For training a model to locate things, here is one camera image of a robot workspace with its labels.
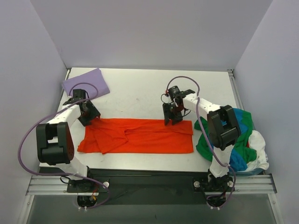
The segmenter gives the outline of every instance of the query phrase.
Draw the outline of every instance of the wall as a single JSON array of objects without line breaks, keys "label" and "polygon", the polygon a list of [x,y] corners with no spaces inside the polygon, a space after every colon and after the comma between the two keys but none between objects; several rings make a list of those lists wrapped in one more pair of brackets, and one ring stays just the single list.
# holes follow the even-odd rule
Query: wall
[{"label": "wall", "polygon": [[285,223],[298,223],[299,1],[274,0],[241,57],[235,79],[252,111]]},{"label": "wall", "polygon": [[[57,108],[66,69],[29,0],[1,2],[0,30],[0,217],[14,224],[30,180],[17,160],[19,142]],[[34,134],[22,156],[37,169]]]},{"label": "wall", "polygon": [[31,0],[67,67],[226,70],[272,0]]}]

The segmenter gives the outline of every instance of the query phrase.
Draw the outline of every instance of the folded cloth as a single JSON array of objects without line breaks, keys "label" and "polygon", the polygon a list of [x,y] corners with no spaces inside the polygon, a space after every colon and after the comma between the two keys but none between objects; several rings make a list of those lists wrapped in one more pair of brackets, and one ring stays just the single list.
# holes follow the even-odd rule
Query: folded cloth
[{"label": "folded cloth", "polygon": [[266,142],[262,135],[253,130],[252,134],[249,136],[249,147],[256,150],[256,160],[247,163],[247,169],[245,171],[252,171],[256,168],[261,168],[267,170],[269,168],[269,163],[267,162],[268,157],[265,152]]},{"label": "folded cloth", "polygon": [[192,153],[192,135],[192,122],[186,120],[165,126],[157,119],[94,119],[78,152]]},{"label": "folded cloth", "polygon": [[[233,156],[231,155],[230,157],[230,164],[234,164],[234,167],[232,166],[232,168],[235,171],[244,171],[247,168],[246,163],[254,161],[256,159],[256,151],[254,149],[246,147],[249,136],[252,133],[252,118],[251,113],[247,111],[234,108],[234,112],[236,114],[236,118],[241,130],[241,136],[238,138],[233,151],[235,150],[241,157],[237,156],[237,154],[232,151]],[[202,117],[200,118],[200,120],[206,133],[208,133],[207,121]],[[195,122],[194,128],[196,130],[201,130],[198,121]],[[201,135],[196,149],[205,159],[212,161],[213,155],[203,135]]]},{"label": "folded cloth", "polygon": [[[79,83],[90,83],[97,87],[99,93],[98,97],[103,96],[105,94],[110,93],[110,90],[102,76],[102,72],[100,69],[94,69],[90,72],[87,72],[83,75],[76,76],[74,78],[67,79],[62,82],[62,87],[66,91],[66,94],[69,95],[69,92],[73,86]],[[95,97],[97,91],[95,88],[88,84],[79,84],[75,87],[75,89],[83,89],[85,90],[89,97]]]}]

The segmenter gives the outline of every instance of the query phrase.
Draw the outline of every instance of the gray floor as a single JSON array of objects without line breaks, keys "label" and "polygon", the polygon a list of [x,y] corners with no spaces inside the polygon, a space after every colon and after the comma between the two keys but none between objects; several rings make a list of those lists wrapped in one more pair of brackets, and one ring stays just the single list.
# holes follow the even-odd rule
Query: gray floor
[{"label": "gray floor", "polygon": [[75,196],[35,196],[28,224],[274,224],[267,195],[234,195],[220,211],[206,205],[107,205],[78,211]]}]

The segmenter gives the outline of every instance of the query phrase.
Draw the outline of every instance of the green cloth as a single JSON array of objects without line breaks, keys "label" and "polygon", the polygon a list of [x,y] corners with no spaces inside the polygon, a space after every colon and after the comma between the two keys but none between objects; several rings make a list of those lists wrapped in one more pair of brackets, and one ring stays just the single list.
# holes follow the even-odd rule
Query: green cloth
[{"label": "green cloth", "polygon": [[[200,120],[202,122],[202,125],[206,133],[208,133],[207,121],[202,117],[200,117]],[[236,150],[237,153],[239,153],[239,155],[244,159],[244,161],[248,163],[256,160],[256,150],[246,147],[248,138],[252,134],[252,128],[253,128],[251,113],[247,111],[243,111],[242,120],[238,122],[242,122],[244,125],[246,125],[248,127],[248,131],[241,134],[241,136],[237,140],[237,143],[234,146],[234,149]],[[195,122],[194,128],[196,130],[201,131],[198,120]],[[212,161],[213,155],[206,143],[206,139],[203,134],[199,138],[196,149],[202,155],[202,157],[204,157],[206,160]]]}]

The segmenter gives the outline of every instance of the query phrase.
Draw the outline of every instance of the white cloth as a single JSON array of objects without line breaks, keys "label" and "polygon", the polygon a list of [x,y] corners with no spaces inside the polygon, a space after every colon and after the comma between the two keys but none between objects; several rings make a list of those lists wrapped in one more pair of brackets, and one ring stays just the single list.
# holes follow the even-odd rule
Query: white cloth
[{"label": "white cloth", "polygon": [[265,139],[263,139],[262,135],[258,131],[253,130],[252,134],[249,136],[248,143],[250,148],[256,150],[256,160],[247,163],[247,169],[245,172],[252,171],[256,168],[267,170],[269,168],[269,163],[267,162],[268,157],[265,152]]}]

